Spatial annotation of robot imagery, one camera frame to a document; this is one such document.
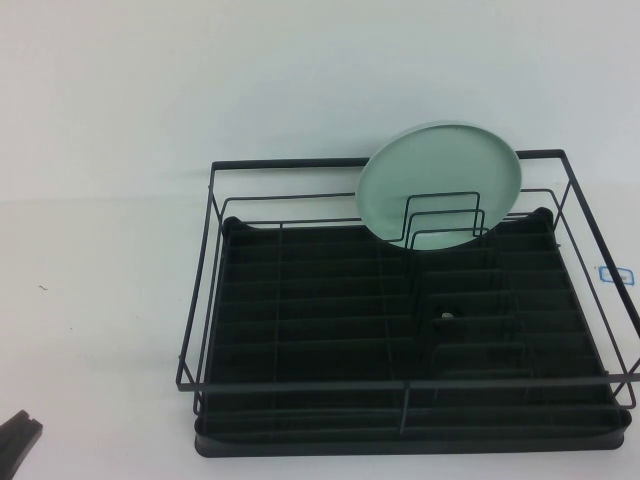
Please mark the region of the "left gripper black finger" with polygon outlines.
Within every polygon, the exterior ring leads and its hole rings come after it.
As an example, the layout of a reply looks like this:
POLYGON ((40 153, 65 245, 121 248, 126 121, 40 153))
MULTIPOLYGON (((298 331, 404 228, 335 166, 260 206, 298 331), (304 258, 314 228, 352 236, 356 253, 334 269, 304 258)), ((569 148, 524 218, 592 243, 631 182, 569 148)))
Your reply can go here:
POLYGON ((43 425, 20 410, 1 425, 1 455, 24 456, 40 439, 43 425))

